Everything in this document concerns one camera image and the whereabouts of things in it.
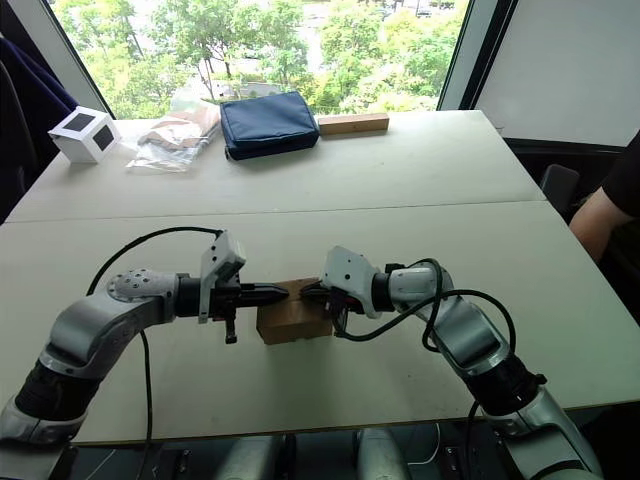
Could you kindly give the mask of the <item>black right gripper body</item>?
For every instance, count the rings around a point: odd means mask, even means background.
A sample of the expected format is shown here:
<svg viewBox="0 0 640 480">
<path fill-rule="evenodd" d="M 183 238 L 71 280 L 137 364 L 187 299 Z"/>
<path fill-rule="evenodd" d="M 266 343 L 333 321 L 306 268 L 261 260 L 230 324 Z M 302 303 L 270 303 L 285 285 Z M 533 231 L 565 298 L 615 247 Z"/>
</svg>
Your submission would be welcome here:
<svg viewBox="0 0 640 480">
<path fill-rule="evenodd" d="M 325 310 L 334 327 L 336 334 L 346 334 L 348 315 L 353 312 L 364 314 L 364 308 L 359 300 L 342 290 L 330 290 Z"/>
</svg>

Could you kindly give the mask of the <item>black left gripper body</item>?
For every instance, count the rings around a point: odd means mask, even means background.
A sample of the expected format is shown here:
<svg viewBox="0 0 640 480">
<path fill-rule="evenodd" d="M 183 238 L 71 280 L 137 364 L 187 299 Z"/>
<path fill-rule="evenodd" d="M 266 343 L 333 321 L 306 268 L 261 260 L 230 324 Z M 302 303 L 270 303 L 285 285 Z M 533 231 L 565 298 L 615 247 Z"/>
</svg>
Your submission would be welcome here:
<svg viewBox="0 0 640 480">
<path fill-rule="evenodd" d="M 225 343 L 235 344 L 236 315 L 238 302 L 241 300 L 242 287 L 238 277 L 227 281 L 217 281 L 210 291 L 209 317 L 213 322 L 222 322 L 225 328 Z"/>
</svg>

